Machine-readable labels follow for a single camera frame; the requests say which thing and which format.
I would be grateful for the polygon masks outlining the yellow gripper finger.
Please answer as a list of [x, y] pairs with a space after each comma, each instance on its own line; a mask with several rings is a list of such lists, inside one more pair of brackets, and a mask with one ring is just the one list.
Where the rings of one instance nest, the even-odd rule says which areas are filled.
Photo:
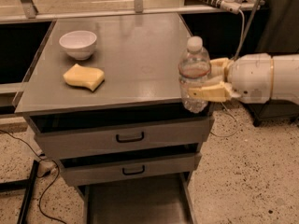
[[211, 64], [211, 82], [217, 84], [221, 81], [226, 81], [230, 66], [234, 63], [228, 58], [218, 58], [210, 61]]
[[219, 84], [205, 87], [193, 87], [188, 89], [191, 98], [209, 102], [226, 102], [233, 98], [237, 99], [240, 94], [234, 91], [230, 83], [221, 81]]

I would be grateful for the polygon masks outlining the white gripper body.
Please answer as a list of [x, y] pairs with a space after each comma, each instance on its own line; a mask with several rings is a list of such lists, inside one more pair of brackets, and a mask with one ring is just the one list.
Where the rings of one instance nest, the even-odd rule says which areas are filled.
[[234, 98], [244, 104], [264, 104], [270, 99], [271, 61], [266, 53], [245, 55], [232, 62], [227, 81]]

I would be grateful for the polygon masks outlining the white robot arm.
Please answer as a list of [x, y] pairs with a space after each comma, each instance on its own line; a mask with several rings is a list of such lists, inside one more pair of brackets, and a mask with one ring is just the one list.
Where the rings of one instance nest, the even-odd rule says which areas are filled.
[[269, 100], [299, 105], [299, 54], [271, 56], [245, 55], [211, 61], [211, 78], [188, 88], [195, 99], [225, 102], [237, 99], [244, 104], [265, 104]]

